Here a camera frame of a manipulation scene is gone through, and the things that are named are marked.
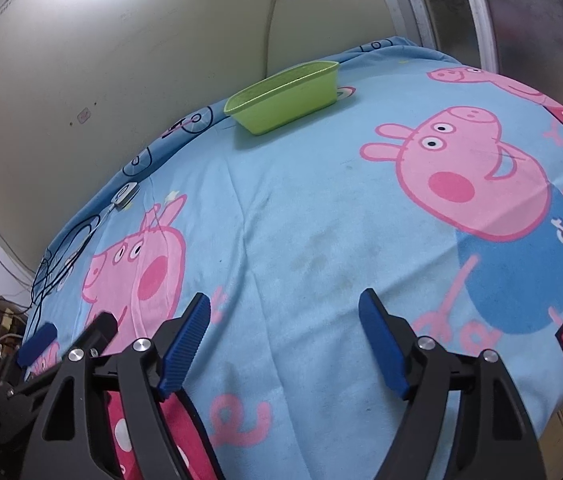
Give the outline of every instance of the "white power adapter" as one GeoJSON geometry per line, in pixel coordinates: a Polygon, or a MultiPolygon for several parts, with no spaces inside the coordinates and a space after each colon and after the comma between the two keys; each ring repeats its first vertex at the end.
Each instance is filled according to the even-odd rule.
{"type": "Polygon", "coordinates": [[[113,204],[117,210],[124,209],[132,198],[137,195],[139,190],[140,185],[137,182],[124,184],[111,200],[111,204],[113,204]]]}

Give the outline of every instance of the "green plastic basin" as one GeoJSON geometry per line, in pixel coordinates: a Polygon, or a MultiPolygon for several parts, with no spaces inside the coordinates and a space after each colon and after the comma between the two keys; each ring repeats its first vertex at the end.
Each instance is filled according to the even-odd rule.
{"type": "Polygon", "coordinates": [[[337,61],[310,61],[279,72],[233,95],[224,107],[261,135],[337,101],[337,61]]]}

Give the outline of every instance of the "metal screw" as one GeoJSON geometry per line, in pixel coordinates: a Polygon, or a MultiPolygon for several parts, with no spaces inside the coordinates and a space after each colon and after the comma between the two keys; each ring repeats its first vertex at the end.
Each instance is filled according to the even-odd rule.
{"type": "Polygon", "coordinates": [[[422,350],[432,350],[435,348],[435,340],[431,337],[423,336],[417,340],[417,346],[422,350]]]}
{"type": "Polygon", "coordinates": [[[74,363],[77,361],[81,361],[84,358],[84,351],[81,348],[73,348],[70,352],[68,352],[68,360],[73,361],[74,363]]]}
{"type": "Polygon", "coordinates": [[[132,349],[136,352],[145,352],[150,348],[150,339],[141,338],[137,339],[135,343],[132,344],[132,349]]]}
{"type": "Polygon", "coordinates": [[[489,363],[496,363],[499,360],[499,354],[494,350],[484,350],[484,359],[489,363]]]}

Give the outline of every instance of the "yellow star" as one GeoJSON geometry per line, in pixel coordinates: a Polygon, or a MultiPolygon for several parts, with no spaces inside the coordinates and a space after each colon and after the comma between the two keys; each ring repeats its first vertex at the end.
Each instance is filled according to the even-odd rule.
{"type": "Polygon", "coordinates": [[[167,204],[168,202],[172,202],[175,198],[177,198],[177,195],[179,195],[179,191],[171,191],[166,195],[164,203],[167,204]]]}

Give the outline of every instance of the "beige wall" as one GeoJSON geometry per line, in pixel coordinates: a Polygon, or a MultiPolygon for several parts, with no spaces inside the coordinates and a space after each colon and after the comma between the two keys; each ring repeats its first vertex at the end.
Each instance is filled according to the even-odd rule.
{"type": "MultiPolygon", "coordinates": [[[[29,266],[170,124],[262,77],[270,1],[11,0],[2,8],[0,231],[29,266]],[[80,124],[86,107],[91,117],[80,124]]],[[[278,0],[270,70],[393,33],[384,0],[278,0]]]]}

